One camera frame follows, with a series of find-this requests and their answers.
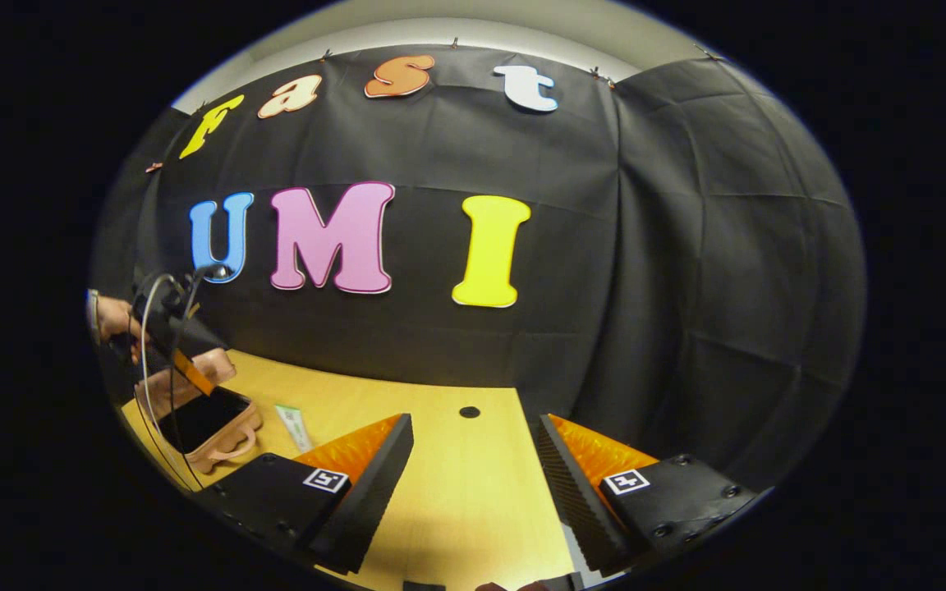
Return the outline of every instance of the white wall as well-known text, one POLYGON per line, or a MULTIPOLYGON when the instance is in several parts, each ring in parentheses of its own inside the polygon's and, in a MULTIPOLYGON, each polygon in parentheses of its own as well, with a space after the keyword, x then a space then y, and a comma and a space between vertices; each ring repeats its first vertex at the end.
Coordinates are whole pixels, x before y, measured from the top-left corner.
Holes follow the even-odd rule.
POLYGON ((211 71, 173 107, 194 112, 229 90, 331 53, 399 44, 496 48, 546 57, 619 81, 701 57, 691 37, 607 0, 348 0, 293 22, 211 71))

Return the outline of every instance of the letter u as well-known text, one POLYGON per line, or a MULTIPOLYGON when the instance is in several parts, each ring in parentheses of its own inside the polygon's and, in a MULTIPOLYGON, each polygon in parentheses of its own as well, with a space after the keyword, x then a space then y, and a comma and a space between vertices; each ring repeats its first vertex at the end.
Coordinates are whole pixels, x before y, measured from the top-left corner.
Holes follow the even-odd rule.
POLYGON ((216 259, 210 252, 210 218, 218 210, 217 203, 198 203, 188 213, 192 221, 192 264, 195 268, 223 263, 232 270, 232 274, 224 279, 207 277, 208 282, 228 283, 240 276, 247 256, 247 209, 253 202, 255 196, 249 192, 237 192, 225 198, 225 212, 228 212, 228 254, 225 259, 216 259))

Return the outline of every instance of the letter m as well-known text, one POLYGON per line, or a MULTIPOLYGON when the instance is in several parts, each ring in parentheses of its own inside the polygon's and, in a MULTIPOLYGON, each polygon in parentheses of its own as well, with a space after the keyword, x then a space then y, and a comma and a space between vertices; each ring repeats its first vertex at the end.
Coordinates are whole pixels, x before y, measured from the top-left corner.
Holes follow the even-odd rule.
POLYGON ((394 192, 386 183, 352 185, 325 224, 308 190, 279 191, 273 196, 279 216, 277 270, 271 277, 274 287, 300 289, 305 285, 305 274, 297 268, 299 255, 313 285, 323 287, 341 251, 342 268, 334 277, 338 289, 389 291, 392 279, 382 269, 382 218, 394 192))

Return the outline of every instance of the table surface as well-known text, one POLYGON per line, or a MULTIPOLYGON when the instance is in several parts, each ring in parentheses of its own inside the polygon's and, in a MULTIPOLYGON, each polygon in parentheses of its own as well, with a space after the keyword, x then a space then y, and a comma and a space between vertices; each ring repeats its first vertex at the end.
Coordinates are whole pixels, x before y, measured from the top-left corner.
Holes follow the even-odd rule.
MULTIPOLYGON (((410 413, 410 459, 360 573, 345 580, 380 591, 402 591, 404 580, 472 591, 488 581, 515 589, 575 570, 515 389, 383 382, 236 350, 228 355, 236 377, 223 386, 250 397, 264 423, 256 431, 258 442, 244 456, 217 464, 211 474, 196 472, 203 486, 265 452, 299 456, 276 404, 301 409, 313 445, 398 412, 410 413), (480 416, 459 415, 467 406, 480 409, 480 416)), ((133 400, 122 407, 122 415, 176 479, 151 445, 133 400)), ((191 486, 180 454, 158 434, 153 437, 191 486)))

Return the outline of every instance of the smartphone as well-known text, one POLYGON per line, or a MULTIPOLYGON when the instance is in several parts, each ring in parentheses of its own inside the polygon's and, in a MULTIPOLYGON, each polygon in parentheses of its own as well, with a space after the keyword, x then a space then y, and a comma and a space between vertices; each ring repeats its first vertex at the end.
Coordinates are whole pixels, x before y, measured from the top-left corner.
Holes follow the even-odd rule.
POLYGON ((191 453, 250 406, 250 399, 217 386, 158 420, 163 438, 181 453, 191 453))

